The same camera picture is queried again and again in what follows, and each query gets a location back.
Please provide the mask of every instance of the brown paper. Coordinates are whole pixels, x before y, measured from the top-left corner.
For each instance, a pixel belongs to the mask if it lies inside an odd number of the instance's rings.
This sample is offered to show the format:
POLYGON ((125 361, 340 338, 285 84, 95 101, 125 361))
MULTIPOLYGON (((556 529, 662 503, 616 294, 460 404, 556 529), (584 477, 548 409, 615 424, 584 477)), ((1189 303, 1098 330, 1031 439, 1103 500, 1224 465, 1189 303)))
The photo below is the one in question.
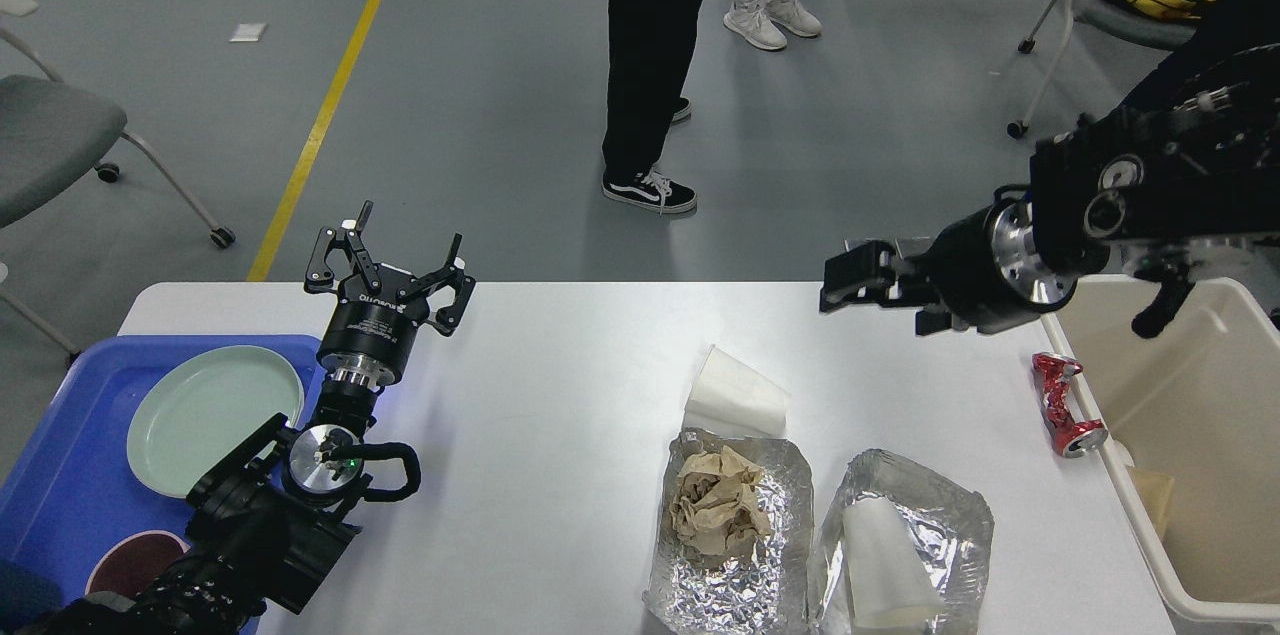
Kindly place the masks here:
POLYGON ((686 460, 668 507, 676 536, 704 556, 750 553, 758 536, 773 534, 755 495, 763 476, 764 470, 727 446, 686 460))

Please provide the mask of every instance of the black sneaker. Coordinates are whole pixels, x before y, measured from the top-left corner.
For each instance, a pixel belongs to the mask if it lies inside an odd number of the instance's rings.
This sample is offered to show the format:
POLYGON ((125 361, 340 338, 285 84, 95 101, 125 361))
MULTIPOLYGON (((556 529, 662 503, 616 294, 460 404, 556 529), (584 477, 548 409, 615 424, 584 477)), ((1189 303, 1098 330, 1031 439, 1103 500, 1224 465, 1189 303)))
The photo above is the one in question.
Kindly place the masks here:
POLYGON ((692 207, 698 207, 698 196, 694 189, 672 183, 667 175, 658 173, 658 170, 636 173, 635 178, 622 181, 622 183, 605 178, 602 188, 607 198, 616 198, 618 202, 644 207, 660 215, 689 213, 692 207))
POLYGON ((671 124, 684 123, 694 114, 694 105, 687 97, 676 99, 676 109, 671 111, 671 124))

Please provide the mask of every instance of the aluminum foil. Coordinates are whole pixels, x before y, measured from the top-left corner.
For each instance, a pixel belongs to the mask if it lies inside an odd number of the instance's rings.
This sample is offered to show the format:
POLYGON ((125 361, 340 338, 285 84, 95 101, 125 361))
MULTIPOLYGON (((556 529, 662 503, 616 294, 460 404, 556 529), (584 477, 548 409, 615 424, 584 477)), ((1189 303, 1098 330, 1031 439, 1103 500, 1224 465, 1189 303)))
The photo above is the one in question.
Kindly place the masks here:
POLYGON ((915 552, 946 603, 919 632, 974 635, 987 589, 995 521, 987 499, 909 458, 864 451, 849 463, 836 490, 809 566, 809 613, 819 635, 863 632, 852 627, 852 603, 842 549, 844 510, 883 497, 905 517, 915 552))
POLYGON ((813 483, 809 462, 787 440, 718 438, 687 429, 671 443, 663 476, 658 536, 644 602, 677 635, 782 635, 808 631, 805 598, 813 540, 813 483), (756 486, 773 535, 755 543, 751 557, 707 558, 676 538, 667 506, 676 475, 690 456, 730 446, 764 469, 756 486))

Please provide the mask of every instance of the gray floor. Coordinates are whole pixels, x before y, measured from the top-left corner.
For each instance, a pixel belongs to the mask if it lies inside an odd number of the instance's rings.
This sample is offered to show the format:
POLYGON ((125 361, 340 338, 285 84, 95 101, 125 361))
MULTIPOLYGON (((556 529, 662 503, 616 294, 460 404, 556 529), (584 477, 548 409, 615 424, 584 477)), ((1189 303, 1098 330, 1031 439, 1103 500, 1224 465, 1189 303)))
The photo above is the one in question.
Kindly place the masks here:
MULTIPOLYGON (((81 343, 115 333, 156 280, 238 280, 365 0, 38 0, 14 29, 109 93, 239 242, 219 252, 128 146, 108 187, 86 178, 0 230, 5 284, 81 343), (237 23, 261 44, 228 44, 237 23)), ((384 0, 270 271, 298 279, 315 230, 376 210, 372 255, 439 264, 453 230, 481 280, 815 280, 844 238, 932 236, 1024 181, 1037 134, 1114 106, 1161 52, 1079 29, 1029 140, 1005 123, 1038 84, 1061 26, 1014 46, 1044 0, 805 0, 826 33, 759 52, 707 0, 689 124, 663 170, 699 189, 663 219, 599 195, 605 0, 384 0)), ((662 35, 663 0, 650 12, 662 35)), ((31 67, 0 51, 0 73, 31 67)), ((1272 271, 1249 277, 1266 307, 1272 271)), ((753 303, 744 303, 751 307, 753 303)), ((0 309, 0 474, 61 376, 61 356, 0 309)))

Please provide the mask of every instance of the robotic arm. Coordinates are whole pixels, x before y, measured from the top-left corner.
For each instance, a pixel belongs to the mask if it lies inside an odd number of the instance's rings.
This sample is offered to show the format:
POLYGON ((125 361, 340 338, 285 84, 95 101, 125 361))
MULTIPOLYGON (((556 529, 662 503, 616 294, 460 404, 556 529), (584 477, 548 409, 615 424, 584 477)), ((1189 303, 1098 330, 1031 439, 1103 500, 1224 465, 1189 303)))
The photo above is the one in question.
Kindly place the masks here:
POLYGON ((360 501, 396 502, 417 492, 417 454, 404 443, 366 444, 374 405, 401 380, 421 325, 452 335, 475 279, 458 257, 461 236, 444 265, 415 278, 374 262, 361 242, 372 204, 357 220, 320 230, 305 279, 308 293, 335 293, 338 306, 316 358, 326 373, 315 414, 302 429, 276 415, 227 454, 187 494, 196 508, 187 525, 191 551, 136 602, 78 599, 22 635, 234 635, 262 615, 268 599, 298 613, 310 602, 360 527, 343 517, 360 501), (351 275, 334 288, 326 260, 340 251, 351 275), (428 298, 453 289, 448 306, 428 298), (265 458, 257 457, 271 447, 265 458), (370 488, 364 466, 398 460, 404 485, 370 488), (282 466, 283 490, 271 475, 282 466))
POLYGON ((1188 84, 1169 111, 1112 111, 1042 140, 1030 183, 933 239, 869 239, 827 261, 819 310, 915 307, 915 330, 992 334, 1066 306, 1112 248, 1160 284, 1133 320, 1155 338, 1197 280, 1247 265, 1280 233, 1280 46, 1254 47, 1188 84))

